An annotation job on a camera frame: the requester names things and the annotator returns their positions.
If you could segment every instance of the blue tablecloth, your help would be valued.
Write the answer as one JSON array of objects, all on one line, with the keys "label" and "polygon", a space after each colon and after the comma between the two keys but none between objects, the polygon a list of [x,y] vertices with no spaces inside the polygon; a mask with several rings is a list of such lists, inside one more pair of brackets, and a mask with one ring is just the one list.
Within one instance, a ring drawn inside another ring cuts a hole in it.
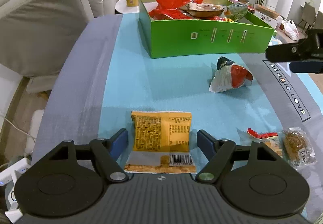
[{"label": "blue tablecloth", "polygon": [[[151,59],[139,31],[137,14],[104,16],[89,23],[51,93],[32,162],[64,139],[88,143],[98,136],[109,138],[122,127],[130,132],[130,150],[131,110],[191,112],[190,147],[198,170],[207,162],[196,146],[199,129],[240,144],[248,127],[258,132],[301,127],[318,160],[301,171],[311,187],[306,208],[314,221],[323,205],[323,96],[309,75],[291,73],[288,63],[271,66],[264,54],[224,54],[248,68],[254,81],[250,87],[211,93],[208,87],[221,55]],[[126,156],[121,156],[121,164]]]}]

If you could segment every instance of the green cardboard box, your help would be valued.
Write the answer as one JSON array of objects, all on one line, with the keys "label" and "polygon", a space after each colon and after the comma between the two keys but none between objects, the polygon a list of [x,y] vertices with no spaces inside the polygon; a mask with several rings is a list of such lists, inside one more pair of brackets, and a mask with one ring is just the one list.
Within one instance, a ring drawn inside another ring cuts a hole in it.
[{"label": "green cardboard box", "polygon": [[[139,0],[139,22],[151,58],[170,56],[264,53],[274,29],[251,13],[241,22],[214,20],[152,20]],[[204,0],[204,3],[230,5],[228,0]]]}]

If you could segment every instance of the barcode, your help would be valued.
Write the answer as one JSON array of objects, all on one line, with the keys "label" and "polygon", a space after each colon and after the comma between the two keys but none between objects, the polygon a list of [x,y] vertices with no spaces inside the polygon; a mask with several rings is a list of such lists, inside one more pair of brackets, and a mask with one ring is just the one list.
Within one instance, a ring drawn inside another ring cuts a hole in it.
[{"label": "barcode", "polygon": [[170,166],[194,165],[194,162],[190,154],[170,154],[169,165]]},{"label": "barcode", "polygon": [[301,148],[298,153],[299,165],[304,165],[306,163],[306,150],[305,148]]}]

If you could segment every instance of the metal screw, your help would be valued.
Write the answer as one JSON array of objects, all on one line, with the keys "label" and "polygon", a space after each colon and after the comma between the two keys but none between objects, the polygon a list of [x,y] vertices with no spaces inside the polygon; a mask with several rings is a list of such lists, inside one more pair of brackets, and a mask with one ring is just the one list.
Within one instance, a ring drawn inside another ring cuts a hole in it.
[{"label": "metal screw", "polygon": [[113,172],[110,174],[110,178],[112,180],[123,180],[126,178],[126,174],[124,174],[122,172]]},{"label": "metal screw", "polygon": [[209,181],[214,179],[214,175],[212,173],[204,172],[199,174],[199,178],[203,181]]}]

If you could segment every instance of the chair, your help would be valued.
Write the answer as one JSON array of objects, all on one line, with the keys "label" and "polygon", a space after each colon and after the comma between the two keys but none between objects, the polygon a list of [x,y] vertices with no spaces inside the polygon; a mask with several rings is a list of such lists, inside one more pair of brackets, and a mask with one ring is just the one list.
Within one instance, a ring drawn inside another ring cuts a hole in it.
[{"label": "chair", "polygon": [[318,11],[318,15],[316,16],[315,29],[323,29],[323,13],[321,11]]},{"label": "chair", "polygon": [[50,90],[87,23],[117,0],[0,0],[0,64]]},{"label": "chair", "polygon": [[315,18],[316,18],[316,11],[315,11],[315,7],[311,6],[308,3],[304,4],[304,9],[303,9],[303,14],[302,14],[302,20],[299,22],[298,26],[300,27],[301,22],[305,22],[303,31],[306,27],[306,24],[308,24],[307,30],[309,29],[309,27],[313,27],[314,26],[314,22],[315,22]]}]

